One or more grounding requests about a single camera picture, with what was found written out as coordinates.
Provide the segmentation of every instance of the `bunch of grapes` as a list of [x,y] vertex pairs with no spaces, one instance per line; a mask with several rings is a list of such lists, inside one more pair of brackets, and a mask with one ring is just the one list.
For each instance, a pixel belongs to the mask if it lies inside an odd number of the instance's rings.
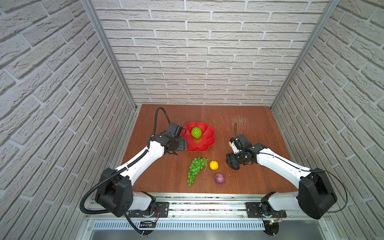
[[188,186],[192,186],[195,181],[196,175],[203,169],[204,166],[207,166],[208,158],[197,157],[192,161],[191,166],[189,166],[188,172]]

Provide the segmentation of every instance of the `yellow fruit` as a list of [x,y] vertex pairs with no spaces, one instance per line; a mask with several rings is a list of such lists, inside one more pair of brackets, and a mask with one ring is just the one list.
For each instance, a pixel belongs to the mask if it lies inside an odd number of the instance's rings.
[[216,161],[211,161],[209,163],[209,167],[212,169],[212,170],[216,170],[218,169],[218,163]]

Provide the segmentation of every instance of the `onion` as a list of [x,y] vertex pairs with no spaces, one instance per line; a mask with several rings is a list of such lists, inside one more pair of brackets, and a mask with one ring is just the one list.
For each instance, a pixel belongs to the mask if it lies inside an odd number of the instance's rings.
[[223,183],[225,182],[224,175],[221,174],[221,173],[217,173],[217,174],[215,175],[215,182],[216,182],[217,184],[223,184]]

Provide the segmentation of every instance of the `red flower-shaped plate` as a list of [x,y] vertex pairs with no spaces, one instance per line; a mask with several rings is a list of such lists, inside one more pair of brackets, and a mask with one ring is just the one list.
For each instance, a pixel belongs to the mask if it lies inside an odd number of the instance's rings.
[[[194,127],[201,129],[201,137],[194,138],[191,135],[191,131]],[[212,146],[215,142],[215,130],[209,127],[205,122],[190,122],[184,128],[187,129],[187,133],[182,137],[187,139],[187,150],[189,152],[205,152],[209,146]]]

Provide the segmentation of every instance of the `vertical metal post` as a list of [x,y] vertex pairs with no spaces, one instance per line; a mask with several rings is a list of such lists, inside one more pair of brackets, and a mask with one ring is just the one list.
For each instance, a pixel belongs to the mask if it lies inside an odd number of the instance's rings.
[[107,34],[105,33],[103,25],[101,24],[101,21],[100,21],[98,15],[96,13],[96,9],[92,3],[92,0],[82,0],[82,1],[83,1],[85,11],[87,12],[91,23],[93,24],[95,32],[98,35],[101,44],[103,45],[103,48],[107,54],[109,61],[111,62],[112,68],[114,69],[114,71],[117,75],[117,78],[118,78],[118,80],[119,80],[119,82],[120,82],[120,84],[121,84],[121,86],[125,92],[125,95],[128,98],[128,102],[129,102],[130,106],[136,111],[137,106],[136,106],[135,101],[132,97],[132,94],[128,88],[127,82],[125,81],[124,75],[122,74],[118,60],[116,59],[116,56],[113,53],[111,44],[109,43],[109,40],[107,37]]
[[286,90],[286,88],[291,83],[293,77],[296,74],[296,71],[299,69],[299,67],[304,62],[305,58],[307,57],[308,53],[311,51],[314,43],[316,42],[317,38],[321,34],[322,30],[324,29],[325,25],[327,24],[329,18],[333,14],[334,10],[336,9],[337,5],[339,5],[340,0],[329,0],[328,4],[325,6],[325,9],[323,11],[323,14],[321,15],[319,21],[317,22],[315,28],[313,29],[311,35],[308,37],[307,42],[304,44],[304,47],[301,49],[301,52],[299,56],[297,57],[295,63],[293,64],[291,70],[289,71],[287,77],[285,78],[285,81],[283,82],[283,85],[281,86],[277,96],[275,97],[272,105],[271,110],[274,110],[277,104],[279,103],[280,99],[283,97],[283,94]]

